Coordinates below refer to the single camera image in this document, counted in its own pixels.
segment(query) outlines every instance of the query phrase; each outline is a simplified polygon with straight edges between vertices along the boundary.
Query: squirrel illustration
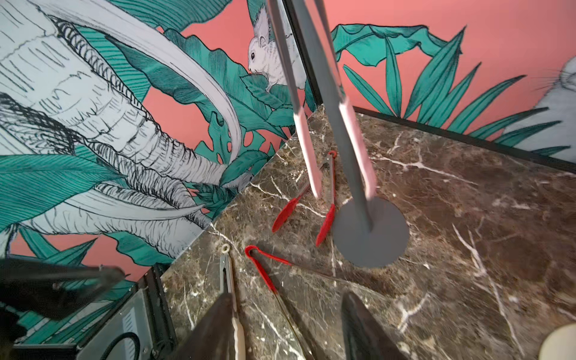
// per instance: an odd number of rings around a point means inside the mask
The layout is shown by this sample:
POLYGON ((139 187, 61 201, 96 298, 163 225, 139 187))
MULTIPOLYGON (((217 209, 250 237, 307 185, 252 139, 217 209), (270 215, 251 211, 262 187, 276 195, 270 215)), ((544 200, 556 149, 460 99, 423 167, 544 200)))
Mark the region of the squirrel illustration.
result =
MULTIPOLYGON (((296 86, 299 89, 303 89, 306 84, 304 65, 302 64, 302 59, 300 58, 300 53, 294 40, 294 34, 292 34, 292 29, 288 23, 286 11, 282 3, 280 3, 280 10, 296 86)), ((256 23, 254 24, 254 38, 252 38, 248 46, 248 70, 253 74, 266 76, 268 79, 266 92, 269 92, 273 85, 287 85, 276 41, 269 39, 270 23, 268 22, 266 8, 263 6, 260 8, 256 17, 256 23)))
POLYGON ((507 126, 504 134, 523 127, 559 120, 560 123, 524 139, 515 147, 534 151, 545 147, 569 146, 552 157, 576 162, 576 57, 566 62, 548 92, 535 106, 535 108, 544 107, 548 110, 507 126))

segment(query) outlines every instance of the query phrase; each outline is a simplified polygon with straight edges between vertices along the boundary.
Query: electrical cord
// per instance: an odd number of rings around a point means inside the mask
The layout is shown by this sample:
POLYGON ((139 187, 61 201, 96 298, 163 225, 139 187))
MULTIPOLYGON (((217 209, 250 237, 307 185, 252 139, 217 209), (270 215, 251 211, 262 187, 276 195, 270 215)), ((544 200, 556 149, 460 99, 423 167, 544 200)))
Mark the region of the electrical cord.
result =
POLYGON ((138 337, 138 335, 136 335, 133 332, 125 332, 123 334, 118 335, 116 338, 114 338, 114 340, 112 340, 110 345, 108 345, 108 347, 106 348, 106 350, 102 354, 102 357, 100 357, 100 360, 106 360, 108 358, 108 356, 110 355, 110 353, 112 352, 112 349, 120 341, 122 341, 126 338, 129 338, 134 342, 134 360, 138 360, 138 358, 140 357, 140 338, 138 337))

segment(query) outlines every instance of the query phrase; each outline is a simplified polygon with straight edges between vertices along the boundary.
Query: brown marble surface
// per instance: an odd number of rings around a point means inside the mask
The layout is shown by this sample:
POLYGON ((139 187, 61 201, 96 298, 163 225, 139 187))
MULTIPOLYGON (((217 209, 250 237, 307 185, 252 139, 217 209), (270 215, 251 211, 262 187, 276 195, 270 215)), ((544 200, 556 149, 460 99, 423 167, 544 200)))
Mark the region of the brown marble surface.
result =
MULTIPOLYGON (((260 257, 317 359, 344 359, 346 290, 360 296, 408 358, 536 359, 547 334, 576 321, 576 176, 358 119, 378 194, 408 221, 404 256, 366 269, 342 258, 331 236, 316 248, 328 202, 310 193, 272 234, 275 217, 306 176, 294 138, 164 274, 178 337, 217 297, 219 250, 229 243, 248 358, 301 358, 273 295, 243 253, 255 244, 306 269, 260 257)), ((335 146, 321 110, 310 129, 320 160, 335 146)), ((338 158, 336 170, 343 204, 350 193, 338 158)))

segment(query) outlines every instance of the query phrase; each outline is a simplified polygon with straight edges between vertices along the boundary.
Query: wall mural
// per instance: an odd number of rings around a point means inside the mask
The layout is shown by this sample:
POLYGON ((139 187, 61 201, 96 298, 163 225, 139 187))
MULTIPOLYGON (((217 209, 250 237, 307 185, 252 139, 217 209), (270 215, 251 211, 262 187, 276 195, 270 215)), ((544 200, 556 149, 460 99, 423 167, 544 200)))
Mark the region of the wall mural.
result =
MULTIPOLYGON (((336 55, 349 81, 344 83, 345 90, 359 107, 576 162, 576 58, 562 55, 570 53, 565 47, 555 52, 543 48, 562 43, 561 34, 569 33, 569 29, 564 28, 561 19, 554 15, 550 21, 555 26, 547 34, 550 39, 547 44, 535 39, 533 32, 522 34, 516 23, 528 26, 525 13, 532 16, 538 10, 524 9, 526 6, 509 0, 497 6, 505 9, 498 21, 494 20, 490 25, 497 28, 494 32, 499 37, 478 35, 482 31, 479 19, 484 10, 489 12, 490 6, 486 4, 485 9, 485 6, 465 4, 456 9, 453 3, 446 2, 428 8, 421 1, 411 0, 397 3, 393 12, 387 12, 386 6, 371 0, 361 0, 355 9, 345 8, 342 1, 327 3, 329 20, 331 24, 337 24, 332 30, 336 55), (469 23, 469 26, 452 32, 444 40, 436 36, 433 26, 341 22, 352 18, 385 17, 393 24, 409 24, 426 19, 427 13, 430 22, 434 22, 436 28, 442 28, 444 34, 445 28, 454 28, 455 23, 469 23), (516 20, 506 23, 501 22, 502 18, 516 20), (449 25, 438 26, 442 22, 449 25), (514 26, 518 29, 509 31, 514 26), (467 43, 470 31, 473 31, 474 39, 467 43), (506 46, 514 47, 522 59, 499 54, 498 51, 506 46), (550 58, 548 62, 541 61, 544 54, 550 58), (466 65, 462 65, 463 58, 467 60, 466 65), (472 58, 480 61, 470 64, 472 58), (495 71, 491 74, 482 71, 486 65, 481 66, 480 62, 484 60, 491 68, 506 69, 498 71, 498 74, 505 74, 496 77, 495 71), (537 62, 550 67, 542 68, 537 62), (366 70, 367 67, 379 70, 366 70), (531 72, 515 70, 524 68, 531 72), (482 88, 471 86, 479 81, 482 81, 482 88), (522 88, 516 90, 515 99, 507 95, 509 89, 520 85, 522 88), (536 93, 540 100, 534 101, 536 93)), ((561 10, 562 6, 553 8, 561 10)))
MULTIPOLYGON (((338 25, 332 31, 332 38, 337 54, 347 50, 363 65, 376 66, 386 59, 386 93, 390 106, 366 80, 344 65, 350 81, 379 112, 408 119, 419 108, 416 121, 434 127, 443 127, 446 124, 480 67, 479 63, 460 82, 454 83, 458 59, 462 54, 460 46, 464 40, 464 30, 452 40, 444 41, 432 35, 426 26, 392 28, 353 24, 338 25), (402 112, 402 82, 396 55, 415 48, 428 55, 430 61, 420 73, 410 93, 406 110, 402 112)), ((522 74, 505 79, 487 89, 456 114, 447 129, 483 140, 503 130, 503 133, 492 141, 576 162, 576 152, 572 149, 576 128, 570 126, 574 122, 566 122, 569 116, 576 115, 573 102, 576 91, 576 62, 572 60, 560 72, 552 89, 534 108, 469 131, 474 120, 502 92, 524 77, 526 75, 522 74)))
POLYGON ((2 2, 0 256, 128 274, 61 321, 20 313, 20 342, 78 342, 149 266, 187 249, 293 133, 263 6, 2 2))

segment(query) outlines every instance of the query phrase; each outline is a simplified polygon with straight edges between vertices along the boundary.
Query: elephant illustration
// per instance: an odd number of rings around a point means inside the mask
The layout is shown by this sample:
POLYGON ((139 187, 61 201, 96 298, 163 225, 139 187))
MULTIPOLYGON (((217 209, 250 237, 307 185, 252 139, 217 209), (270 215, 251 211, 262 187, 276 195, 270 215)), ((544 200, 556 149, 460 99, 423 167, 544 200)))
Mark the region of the elephant illustration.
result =
MULTIPOLYGON (((2 0, 0 14, 0 155, 74 154, 81 144, 130 187, 98 184, 20 226, 43 234, 126 231, 178 256, 211 221, 184 182, 219 184, 227 164, 162 132, 75 26, 140 50, 200 90, 228 125, 232 161, 241 129, 228 96, 162 34, 106 0, 2 0)), ((242 188, 250 179, 245 173, 223 186, 242 188)), ((0 244, 16 231, 5 229, 0 244)))

